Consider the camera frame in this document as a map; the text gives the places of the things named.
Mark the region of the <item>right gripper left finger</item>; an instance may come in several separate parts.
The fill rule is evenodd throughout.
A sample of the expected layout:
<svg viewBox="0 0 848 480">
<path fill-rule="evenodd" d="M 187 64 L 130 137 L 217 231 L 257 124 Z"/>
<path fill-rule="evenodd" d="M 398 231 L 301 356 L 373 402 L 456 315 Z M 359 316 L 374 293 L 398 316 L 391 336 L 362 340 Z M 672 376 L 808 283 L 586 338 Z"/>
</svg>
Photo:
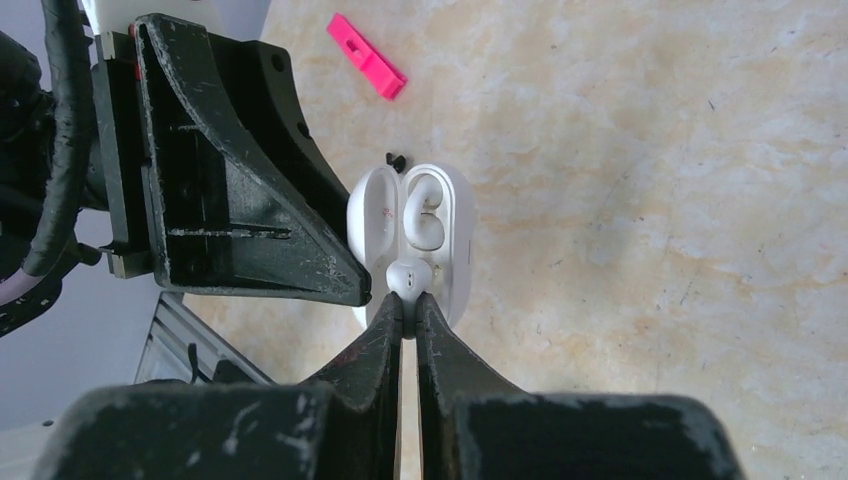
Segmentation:
<svg viewBox="0 0 848 480">
<path fill-rule="evenodd" d="M 393 479 L 403 306 L 297 384 L 147 382 L 59 420 L 37 479 Z"/>
</svg>

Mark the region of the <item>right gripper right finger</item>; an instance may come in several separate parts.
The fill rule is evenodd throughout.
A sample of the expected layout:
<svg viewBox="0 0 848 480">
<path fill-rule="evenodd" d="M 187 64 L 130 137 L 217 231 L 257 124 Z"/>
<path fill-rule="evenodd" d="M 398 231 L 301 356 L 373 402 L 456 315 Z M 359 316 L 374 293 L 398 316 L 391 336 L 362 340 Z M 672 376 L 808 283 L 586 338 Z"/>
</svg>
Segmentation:
<svg viewBox="0 0 848 480">
<path fill-rule="evenodd" d="M 721 422 L 676 395 L 526 392 L 416 305 L 427 479 L 741 479 Z"/>
</svg>

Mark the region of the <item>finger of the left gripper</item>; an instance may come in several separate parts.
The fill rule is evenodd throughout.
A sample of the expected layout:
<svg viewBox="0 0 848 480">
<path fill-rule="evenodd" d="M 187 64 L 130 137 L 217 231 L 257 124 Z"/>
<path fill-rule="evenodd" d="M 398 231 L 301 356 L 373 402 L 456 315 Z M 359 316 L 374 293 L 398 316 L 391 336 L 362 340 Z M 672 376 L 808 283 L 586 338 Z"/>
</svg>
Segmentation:
<svg viewBox="0 0 848 480">
<path fill-rule="evenodd" d="M 310 134 L 285 49 L 162 13 L 95 45 L 114 276 L 194 295 L 370 300 L 346 243 L 348 191 Z"/>
</svg>

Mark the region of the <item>white earbud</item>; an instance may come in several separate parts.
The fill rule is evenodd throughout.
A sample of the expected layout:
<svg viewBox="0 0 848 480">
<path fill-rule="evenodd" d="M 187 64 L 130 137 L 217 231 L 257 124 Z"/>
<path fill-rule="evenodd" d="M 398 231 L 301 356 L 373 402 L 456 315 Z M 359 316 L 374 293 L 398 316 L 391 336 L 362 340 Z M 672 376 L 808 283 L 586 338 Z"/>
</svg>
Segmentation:
<svg viewBox="0 0 848 480">
<path fill-rule="evenodd" d="M 385 277 L 391 292 L 401 299 L 415 301 L 431 286 L 433 271 L 419 258 L 400 258 L 388 266 Z"/>
<path fill-rule="evenodd" d="M 409 244 L 421 251 L 435 251 L 445 240 L 444 226 L 432 210 L 443 200 L 441 183 L 422 175 L 409 193 L 403 214 L 403 226 Z"/>
</svg>

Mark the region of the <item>white earbud charging case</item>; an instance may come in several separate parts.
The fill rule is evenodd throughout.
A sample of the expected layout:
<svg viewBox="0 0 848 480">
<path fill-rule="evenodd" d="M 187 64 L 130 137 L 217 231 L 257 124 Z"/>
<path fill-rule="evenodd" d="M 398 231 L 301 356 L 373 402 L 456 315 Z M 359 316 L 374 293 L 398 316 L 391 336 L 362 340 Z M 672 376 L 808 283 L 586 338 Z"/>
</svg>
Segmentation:
<svg viewBox="0 0 848 480">
<path fill-rule="evenodd" d="M 374 168 L 347 203 L 347 240 L 372 278 L 372 298 L 354 315 L 366 328 L 385 295 L 397 293 L 412 309 L 432 294 L 450 326 L 463 316 L 472 285 L 476 222 L 473 189 L 446 164 L 419 164 L 400 175 Z"/>
</svg>

